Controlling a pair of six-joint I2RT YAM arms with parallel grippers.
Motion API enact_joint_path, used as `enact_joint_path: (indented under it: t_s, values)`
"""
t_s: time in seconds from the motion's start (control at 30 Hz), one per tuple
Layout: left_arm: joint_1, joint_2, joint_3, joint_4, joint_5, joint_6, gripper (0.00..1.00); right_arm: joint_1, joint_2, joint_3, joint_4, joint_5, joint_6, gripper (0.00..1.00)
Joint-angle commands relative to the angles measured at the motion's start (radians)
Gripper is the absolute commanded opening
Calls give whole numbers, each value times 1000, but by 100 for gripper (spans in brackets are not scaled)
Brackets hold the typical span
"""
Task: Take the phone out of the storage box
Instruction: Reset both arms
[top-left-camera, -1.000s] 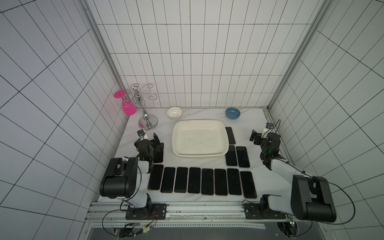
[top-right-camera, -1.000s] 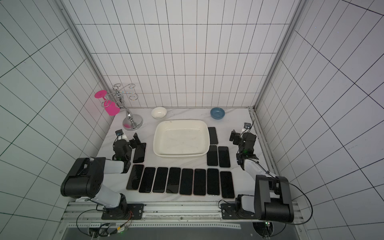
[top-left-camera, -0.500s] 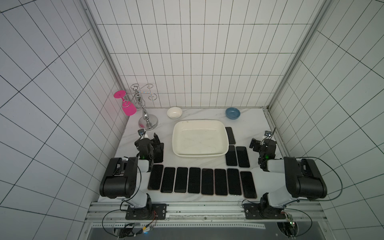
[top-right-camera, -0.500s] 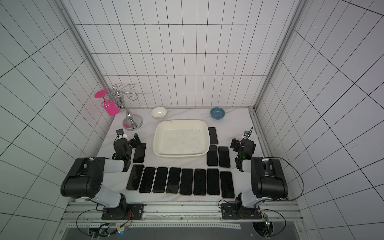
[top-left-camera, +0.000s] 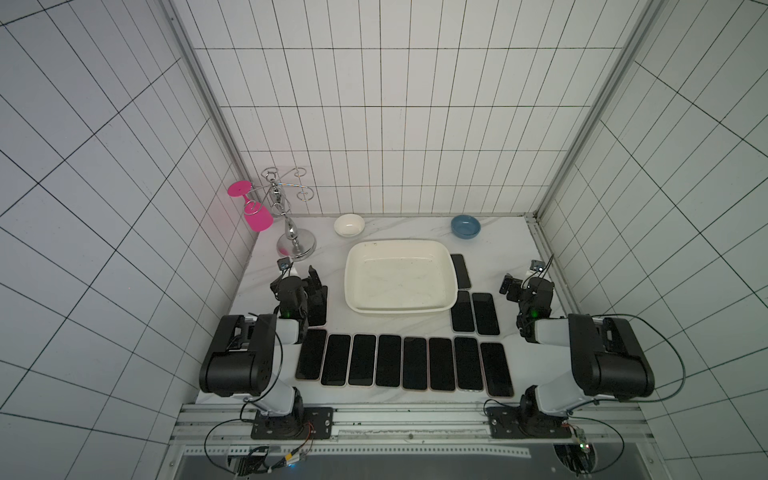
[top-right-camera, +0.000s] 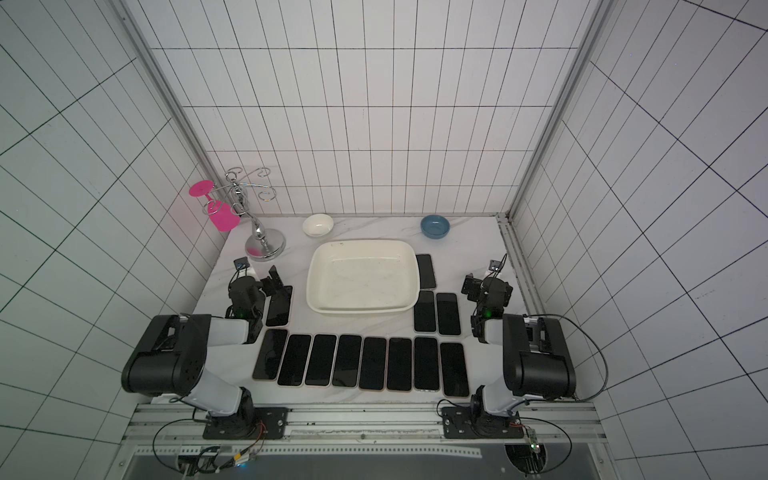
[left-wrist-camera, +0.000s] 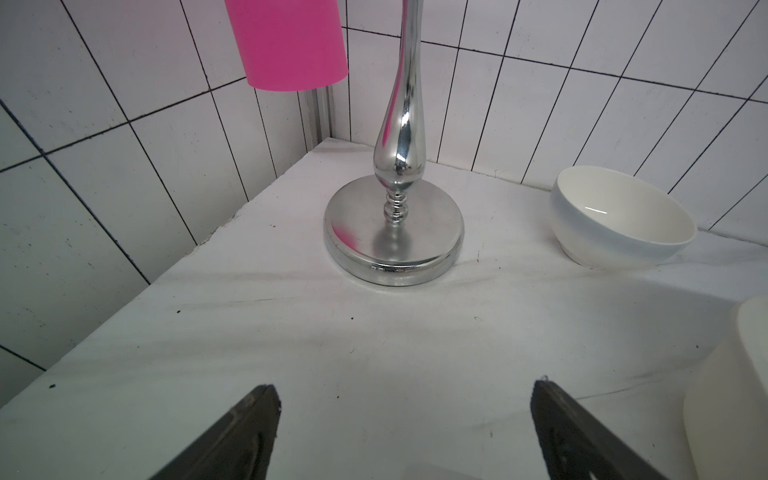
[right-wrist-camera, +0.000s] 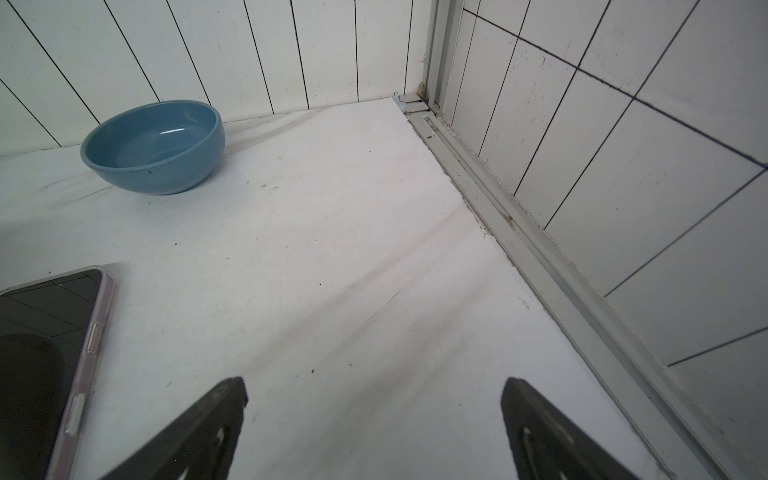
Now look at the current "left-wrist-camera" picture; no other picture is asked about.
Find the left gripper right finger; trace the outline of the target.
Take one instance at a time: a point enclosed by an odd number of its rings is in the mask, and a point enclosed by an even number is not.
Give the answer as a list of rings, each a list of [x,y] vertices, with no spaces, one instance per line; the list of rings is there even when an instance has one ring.
[[[551,479],[664,477],[549,379],[534,383],[530,411]]]

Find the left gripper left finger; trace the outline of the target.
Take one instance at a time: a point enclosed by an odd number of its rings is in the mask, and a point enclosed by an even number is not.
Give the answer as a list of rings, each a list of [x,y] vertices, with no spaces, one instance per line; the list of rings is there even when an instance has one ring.
[[[280,416],[276,388],[259,385],[153,477],[264,479]]]

